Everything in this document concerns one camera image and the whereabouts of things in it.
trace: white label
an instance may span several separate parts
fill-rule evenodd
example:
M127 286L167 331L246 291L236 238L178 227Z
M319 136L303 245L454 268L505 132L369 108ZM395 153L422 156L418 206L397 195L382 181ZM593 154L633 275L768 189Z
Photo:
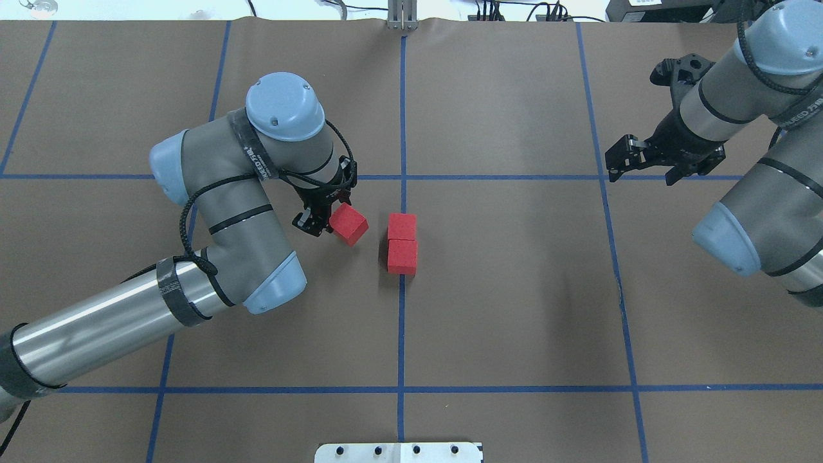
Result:
M643 16L646 16L646 12L626 13L623 16L623 22L641 22L643 20Z

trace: red block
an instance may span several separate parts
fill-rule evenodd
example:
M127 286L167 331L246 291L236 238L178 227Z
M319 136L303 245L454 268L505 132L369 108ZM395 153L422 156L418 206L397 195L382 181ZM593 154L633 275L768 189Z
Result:
M414 214L392 213L388 215L388 239L416 240L417 216Z
M334 234L340 236L346 244L354 246L357 240L369 229L369 223L363 214L357 209L343 203L328 218L328 224L332 226Z
M417 273L417 241L388 241L388 272L396 275Z

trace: gray robot arm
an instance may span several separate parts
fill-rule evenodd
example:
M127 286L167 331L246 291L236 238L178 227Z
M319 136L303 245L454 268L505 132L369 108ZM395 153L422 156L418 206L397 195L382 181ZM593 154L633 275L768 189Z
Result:
M278 72L251 86L243 109L157 144L150 154L157 182L181 206L196 200L213 245L192 251L181 223L183 255L6 332L0 421L22 402L234 304L258 314L299 295L306 278L261 181L294 186L305 206L295 226L316 236L331 231L332 203L349 202L356 184L356 164L335 155L332 133L339 135L314 89Z
M639 142L626 135L606 154L611 181L634 169L672 166L666 176L671 185L711 171L725 158L723 143L767 115L787 133L714 205L693 237L732 271L747 276L762 270L803 303L818 307L823 306L821 24L823 4L787 0L749 28L747 48L765 81L746 63L740 41L717 63L696 55L661 63L657 75L670 78L674 109L651 138ZM674 72L667 75L669 68Z

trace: metal bracket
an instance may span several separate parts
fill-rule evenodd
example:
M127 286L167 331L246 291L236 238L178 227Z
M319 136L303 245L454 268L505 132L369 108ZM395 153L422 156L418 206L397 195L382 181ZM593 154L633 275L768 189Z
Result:
M314 463L482 463L483 444L477 442L404 442L325 444L314 453Z
M386 23L392 30L417 29L417 0L388 0Z

